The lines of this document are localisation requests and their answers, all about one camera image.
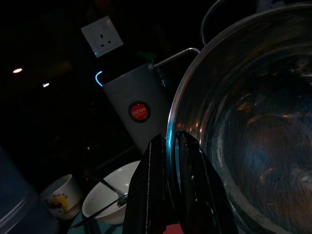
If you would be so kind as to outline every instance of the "white bowl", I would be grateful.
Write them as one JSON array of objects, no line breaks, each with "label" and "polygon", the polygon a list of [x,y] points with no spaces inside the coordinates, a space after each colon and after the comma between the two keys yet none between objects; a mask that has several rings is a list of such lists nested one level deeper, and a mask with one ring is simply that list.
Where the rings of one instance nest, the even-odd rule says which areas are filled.
[{"label": "white bowl", "polygon": [[[124,193],[127,193],[131,177],[139,163],[140,161],[136,161],[124,165],[110,173],[104,179],[115,188]],[[85,198],[82,205],[82,213],[84,216],[89,217],[116,199],[118,199],[116,193],[114,193],[104,184],[98,183]],[[96,219],[99,219],[108,224],[119,224],[123,222],[125,212],[126,205],[118,207],[117,203],[115,203],[99,214]]]}]

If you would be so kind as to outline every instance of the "dark background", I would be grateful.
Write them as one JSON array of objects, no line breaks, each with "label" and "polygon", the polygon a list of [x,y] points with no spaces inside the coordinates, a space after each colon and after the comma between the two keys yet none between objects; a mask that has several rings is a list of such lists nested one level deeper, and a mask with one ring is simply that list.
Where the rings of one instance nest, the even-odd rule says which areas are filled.
[{"label": "dark background", "polygon": [[[148,62],[146,54],[157,62],[188,47],[201,49],[201,21],[213,2],[18,0],[2,7],[0,144],[37,192],[68,173],[84,187],[87,171],[108,174],[140,159],[94,75],[105,71],[105,83]],[[215,13],[209,36],[249,14],[242,10],[247,3]],[[124,45],[96,58],[80,28],[104,16]],[[193,58],[164,67],[169,98]],[[12,74],[18,67],[23,71]]]}]

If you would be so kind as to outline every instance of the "white cup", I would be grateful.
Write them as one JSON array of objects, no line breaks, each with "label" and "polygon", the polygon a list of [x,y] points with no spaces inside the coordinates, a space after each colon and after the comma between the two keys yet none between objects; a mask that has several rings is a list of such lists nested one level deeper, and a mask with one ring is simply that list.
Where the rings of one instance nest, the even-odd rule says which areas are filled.
[{"label": "white cup", "polygon": [[46,204],[53,215],[60,218],[81,199],[82,191],[71,174],[56,180],[40,194],[40,200]]}]

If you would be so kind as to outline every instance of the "wall socket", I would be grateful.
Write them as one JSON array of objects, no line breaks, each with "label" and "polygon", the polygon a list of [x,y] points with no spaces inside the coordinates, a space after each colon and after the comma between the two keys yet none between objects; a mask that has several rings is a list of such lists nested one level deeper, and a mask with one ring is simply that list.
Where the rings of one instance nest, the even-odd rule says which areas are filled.
[{"label": "wall socket", "polygon": [[84,26],[81,31],[97,58],[123,45],[108,16]]}]

